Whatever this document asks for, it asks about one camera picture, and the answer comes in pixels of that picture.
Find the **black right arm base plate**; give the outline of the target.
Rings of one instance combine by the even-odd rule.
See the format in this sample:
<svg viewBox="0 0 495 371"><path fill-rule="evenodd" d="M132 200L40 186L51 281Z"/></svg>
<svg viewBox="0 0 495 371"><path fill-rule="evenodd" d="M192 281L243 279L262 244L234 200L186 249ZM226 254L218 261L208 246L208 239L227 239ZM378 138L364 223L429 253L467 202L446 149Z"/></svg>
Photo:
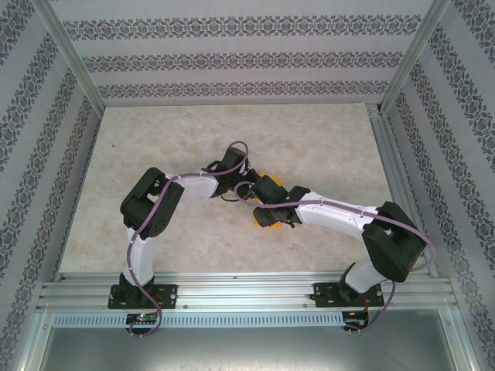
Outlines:
<svg viewBox="0 0 495 371"><path fill-rule="evenodd" d="M313 285L314 292L309 296L317 308L351 308L368 305L374 308L384 306L384 296L380 284L359 293L345 283L323 282Z"/></svg>

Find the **aluminium mounting rail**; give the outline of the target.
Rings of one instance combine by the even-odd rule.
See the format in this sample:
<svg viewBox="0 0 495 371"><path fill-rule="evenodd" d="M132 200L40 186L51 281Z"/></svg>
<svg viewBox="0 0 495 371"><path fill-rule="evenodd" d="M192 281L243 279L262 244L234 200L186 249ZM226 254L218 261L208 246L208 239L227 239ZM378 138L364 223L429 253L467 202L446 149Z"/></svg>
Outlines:
<svg viewBox="0 0 495 371"><path fill-rule="evenodd" d="M316 311L316 282L340 278L339 271L279 273L209 273L155 276L158 284L178 287L176 311ZM51 312L108 311L108 297L116 274L65 273L42 284L36 310ZM386 282L383 296L391 310L454 309L459 302L448 278L431 277L426 270L412 273L401 284Z"/></svg>

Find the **aluminium frame post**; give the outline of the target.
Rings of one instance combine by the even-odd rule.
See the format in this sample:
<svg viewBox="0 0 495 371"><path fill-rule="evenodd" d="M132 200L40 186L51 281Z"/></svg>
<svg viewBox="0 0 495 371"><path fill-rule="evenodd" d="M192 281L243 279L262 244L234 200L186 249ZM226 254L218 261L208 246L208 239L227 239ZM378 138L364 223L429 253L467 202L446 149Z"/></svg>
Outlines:
<svg viewBox="0 0 495 371"><path fill-rule="evenodd" d="M417 59L420 57L422 50L428 42L428 38L432 34L450 2L451 0L432 0L428 11L425 13L424 18L419 24L417 32L402 57L401 62L398 64L398 68L395 71L394 76L388 84L381 102L378 104L382 117L384 117L391 109L396 96L399 94L406 78L408 77L408 74L412 70Z"/></svg>
<svg viewBox="0 0 495 371"><path fill-rule="evenodd" d="M62 53L67 65L77 78L97 116L102 118L106 108L104 100L50 0L30 1Z"/></svg>

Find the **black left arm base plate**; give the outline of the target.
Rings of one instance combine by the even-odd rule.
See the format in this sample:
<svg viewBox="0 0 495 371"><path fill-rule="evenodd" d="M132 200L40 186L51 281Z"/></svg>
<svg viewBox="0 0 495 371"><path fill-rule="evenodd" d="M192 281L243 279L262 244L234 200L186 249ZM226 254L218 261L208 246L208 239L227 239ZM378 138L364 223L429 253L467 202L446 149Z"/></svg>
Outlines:
<svg viewBox="0 0 495 371"><path fill-rule="evenodd" d="M148 295L135 286L126 288L123 285L111 286L108 299L110 309L174 309L176 307L177 289L172 284L154 284L145 287Z"/></svg>

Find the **grey sheet metal panel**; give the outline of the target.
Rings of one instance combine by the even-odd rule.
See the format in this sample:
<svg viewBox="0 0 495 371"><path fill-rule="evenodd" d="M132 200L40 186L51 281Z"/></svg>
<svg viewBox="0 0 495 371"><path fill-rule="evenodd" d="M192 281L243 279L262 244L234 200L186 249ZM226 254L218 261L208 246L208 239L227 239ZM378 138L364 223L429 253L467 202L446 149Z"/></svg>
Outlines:
<svg viewBox="0 0 495 371"><path fill-rule="evenodd" d="M444 341L337 328L52 331L40 371L456 371Z"/></svg>

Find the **aluminium side rail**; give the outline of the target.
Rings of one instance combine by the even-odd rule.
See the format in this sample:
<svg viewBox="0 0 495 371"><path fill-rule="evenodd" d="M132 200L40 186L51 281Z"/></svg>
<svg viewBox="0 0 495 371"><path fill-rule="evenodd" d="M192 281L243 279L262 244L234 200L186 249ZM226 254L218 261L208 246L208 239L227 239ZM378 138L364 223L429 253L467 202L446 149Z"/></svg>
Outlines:
<svg viewBox="0 0 495 371"><path fill-rule="evenodd" d="M426 234L415 205L405 167L402 164L390 123L387 117L381 114L377 104L365 104L365 107L381 157L391 198L405 211L409 219L418 227L419 231Z"/></svg>

